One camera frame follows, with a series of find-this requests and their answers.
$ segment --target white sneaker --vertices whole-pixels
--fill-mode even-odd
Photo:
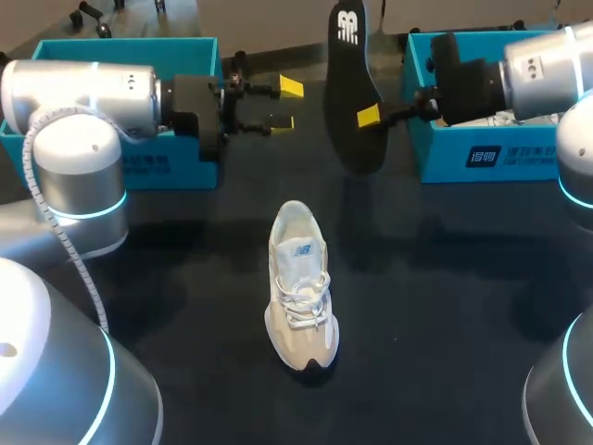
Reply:
[[[332,314],[327,247],[311,210],[280,208],[270,234],[270,305],[264,319],[278,355],[297,371],[327,368],[339,343]]]

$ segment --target black insole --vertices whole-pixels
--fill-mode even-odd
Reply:
[[[332,10],[323,95],[325,126],[344,166],[357,175],[378,171],[385,160],[387,129],[360,129],[357,113],[381,96],[366,60],[366,11],[360,0],[342,0]]]

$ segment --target coiled cable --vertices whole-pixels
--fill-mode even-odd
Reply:
[[[79,255],[78,251],[72,245],[68,235],[66,235],[66,232],[64,232],[64,230],[59,225],[56,216],[47,206],[47,203],[44,199],[44,195],[41,189],[39,188],[39,185],[37,184],[37,180],[35,179],[35,173],[33,170],[32,152],[35,137],[37,137],[37,135],[43,128],[50,125],[52,122],[58,121],[68,116],[73,116],[75,114],[87,114],[95,116],[98,119],[101,119],[102,121],[105,121],[118,132],[118,135],[123,140],[131,144],[139,144],[144,142],[144,140],[134,139],[130,137],[114,121],[112,121],[108,116],[101,113],[100,111],[83,106],[72,106],[37,111],[34,115],[34,121],[30,125],[29,131],[25,135],[25,140],[22,148],[22,167],[25,173],[25,181],[27,182],[27,187],[31,192],[32,198],[35,204],[37,205],[37,208],[44,216],[45,221],[52,228],[57,238],[60,240],[60,242],[68,252],[70,259],[72,260],[74,266],[80,274],[81,279],[83,280],[84,285],[86,286],[89,295],[91,296],[93,304],[95,305],[99,325],[105,332],[109,332],[109,325],[107,323],[107,314],[105,312],[105,306],[103,305],[103,300],[101,299],[101,296],[99,295],[99,292],[96,289],[95,282],[93,281],[93,278],[91,277],[86,266],[84,265],[84,261],[82,261],[82,258]]]

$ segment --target blue storage bin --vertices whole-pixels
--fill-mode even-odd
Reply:
[[[215,38],[46,40],[39,43],[32,58],[149,65],[162,80],[172,80],[175,74],[218,76],[222,80]],[[12,133],[5,121],[0,126],[0,142],[24,181],[23,139]],[[192,137],[167,132],[141,145],[122,141],[121,148],[124,181],[130,190],[216,187],[217,165],[199,160],[198,142]]]
[[[457,32],[461,61],[504,58],[504,46],[547,32]],[[411,34],[404,61],[403,98],[411,102],[421,87],[435,85],[426,69],[431,39],[437,33]],[[558,177],[556,126],[441,127],[408,121],[410,139],[424,183],[531,181]]]

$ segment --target black table surface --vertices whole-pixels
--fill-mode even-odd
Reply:
[[[305,87],[242,108],[292,111],[293,132],[234,138],[217,190],[131,193],[129,239],[89,261],[113,337],[160,386],[162,443],[526,444],[524,380],[590,300],[590,235],[554,182],[420,184],[404,126],[380,172],[348,176],[323,82]],[[26,197],[4,155],[0,173],[2,202]],[[341,343],[318,385],[286,372],[263,323],[268,236],[289,199],[329,248]],[[71,266],[42,275],[92,315]]]

